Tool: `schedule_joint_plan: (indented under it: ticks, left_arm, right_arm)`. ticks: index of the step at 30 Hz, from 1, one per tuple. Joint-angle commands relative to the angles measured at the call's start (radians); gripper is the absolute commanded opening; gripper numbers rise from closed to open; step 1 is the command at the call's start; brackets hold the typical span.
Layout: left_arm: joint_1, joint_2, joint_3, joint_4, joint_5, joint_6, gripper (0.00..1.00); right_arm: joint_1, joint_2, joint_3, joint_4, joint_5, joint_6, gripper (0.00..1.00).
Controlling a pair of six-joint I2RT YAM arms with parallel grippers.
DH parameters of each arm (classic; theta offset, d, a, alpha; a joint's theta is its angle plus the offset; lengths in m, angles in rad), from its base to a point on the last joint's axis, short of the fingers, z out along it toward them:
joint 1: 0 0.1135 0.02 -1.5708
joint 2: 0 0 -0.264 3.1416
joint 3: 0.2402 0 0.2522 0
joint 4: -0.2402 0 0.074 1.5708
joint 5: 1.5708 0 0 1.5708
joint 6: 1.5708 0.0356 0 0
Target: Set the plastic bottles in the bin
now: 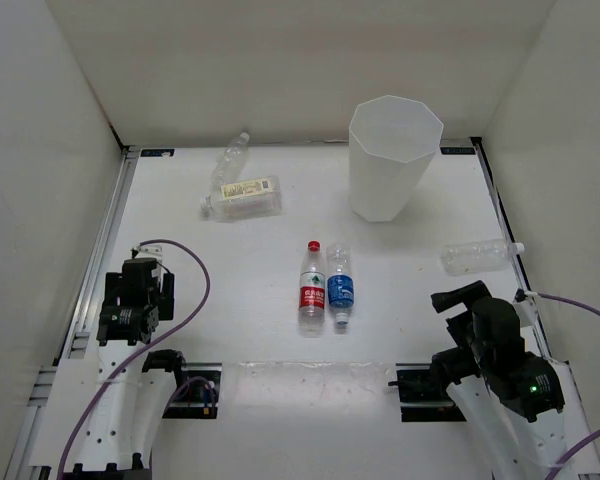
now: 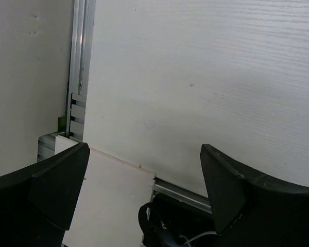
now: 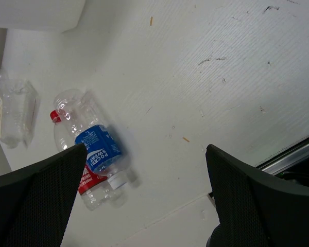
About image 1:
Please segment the blue label plastic bottle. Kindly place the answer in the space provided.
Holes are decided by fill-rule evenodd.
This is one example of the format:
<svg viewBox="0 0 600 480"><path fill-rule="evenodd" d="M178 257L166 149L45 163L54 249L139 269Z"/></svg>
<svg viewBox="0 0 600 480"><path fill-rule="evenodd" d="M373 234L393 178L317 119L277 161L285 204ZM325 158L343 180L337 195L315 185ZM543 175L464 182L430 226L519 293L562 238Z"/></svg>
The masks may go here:
<svg viewBox="0 0 600 480"><path fill-rule="evenodd" d="M351 254L346 244L336 243L327 248L327 299L336 327L345 329L355 303Z"/></svg>

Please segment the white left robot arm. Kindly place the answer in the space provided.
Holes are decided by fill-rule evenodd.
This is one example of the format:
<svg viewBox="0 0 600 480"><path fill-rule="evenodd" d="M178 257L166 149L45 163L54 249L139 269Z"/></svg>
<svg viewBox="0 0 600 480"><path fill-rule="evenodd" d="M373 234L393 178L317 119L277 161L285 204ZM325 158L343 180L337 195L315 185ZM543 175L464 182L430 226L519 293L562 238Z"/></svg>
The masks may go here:
<svg viewBox="0 0 600 480"><path fill-rule="evenodd" d="M61 454L60 479L148 479L168 400L186 395L182 352L153 334L174 317L175 276L154 257L126 260L105 278L96 332L96 392Z"/></svg>

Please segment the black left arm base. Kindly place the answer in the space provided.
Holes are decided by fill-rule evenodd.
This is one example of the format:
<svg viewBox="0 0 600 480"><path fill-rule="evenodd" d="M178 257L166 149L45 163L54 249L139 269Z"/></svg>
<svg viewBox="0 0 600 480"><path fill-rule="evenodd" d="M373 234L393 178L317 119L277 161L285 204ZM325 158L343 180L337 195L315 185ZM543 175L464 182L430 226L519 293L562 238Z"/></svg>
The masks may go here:
<svg viewBox="0 0 600 480"><path fill-rule="evenodd" d="M163 419L216 419L222 372L220 363L187 363L182 370L182 384L188 384L170 401Z"/></svg>

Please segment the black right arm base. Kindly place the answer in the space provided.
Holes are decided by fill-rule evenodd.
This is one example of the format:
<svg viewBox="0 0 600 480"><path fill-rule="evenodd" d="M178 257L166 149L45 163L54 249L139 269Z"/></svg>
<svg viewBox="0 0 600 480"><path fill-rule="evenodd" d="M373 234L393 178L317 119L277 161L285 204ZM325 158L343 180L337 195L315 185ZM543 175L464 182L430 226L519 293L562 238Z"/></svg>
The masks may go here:
<svg viewBox="0 0 600 480"><path fill-rule="evenodd" d="M398 392L402 423L465 422L460 409L434 382L429 364L396 365L388 387Z"/></svg>

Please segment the red label plastic bottle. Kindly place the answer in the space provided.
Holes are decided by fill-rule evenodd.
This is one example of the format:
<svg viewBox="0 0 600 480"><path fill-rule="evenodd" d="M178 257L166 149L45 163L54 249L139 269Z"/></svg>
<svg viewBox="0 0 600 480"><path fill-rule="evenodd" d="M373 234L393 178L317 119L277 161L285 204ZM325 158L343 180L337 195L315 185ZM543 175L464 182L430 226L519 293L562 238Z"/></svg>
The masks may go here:
<svg viewBox="0 0 600 480"><path fill-rule="evenodd" d="M317 336L322 329L326 305L326 263L321 244L308 242L299 277L298 319L300 331Z"/></svg>

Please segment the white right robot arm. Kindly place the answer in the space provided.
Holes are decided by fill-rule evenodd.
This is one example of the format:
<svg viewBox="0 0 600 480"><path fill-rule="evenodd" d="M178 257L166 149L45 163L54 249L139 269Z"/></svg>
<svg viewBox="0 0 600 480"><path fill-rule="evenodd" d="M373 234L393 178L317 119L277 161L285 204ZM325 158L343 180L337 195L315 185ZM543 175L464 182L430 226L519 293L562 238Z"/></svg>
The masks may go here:
<svg viewBox="0 0 600 480"><path fill-rule="evenodd" d="M466 419L495 479L574 479L568 460L565 399L553 364L529 351L522 329L528 309L494 297L476 281L434 293L449 318L453 348L432 357L429 387L452 400Z"/></svg>

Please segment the clear bottle white cap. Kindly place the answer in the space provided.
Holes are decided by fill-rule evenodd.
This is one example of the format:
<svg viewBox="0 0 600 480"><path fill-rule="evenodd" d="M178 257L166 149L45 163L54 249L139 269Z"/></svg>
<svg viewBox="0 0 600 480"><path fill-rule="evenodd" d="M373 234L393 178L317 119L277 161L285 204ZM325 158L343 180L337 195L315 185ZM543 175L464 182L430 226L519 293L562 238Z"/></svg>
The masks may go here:
<svg viewBox="0 0 600 480"><path fill-rule="evenodd" d="M445 246L440 260L449 275L478 274L506 269L525 250L523 243L492 239Z"/></svg>

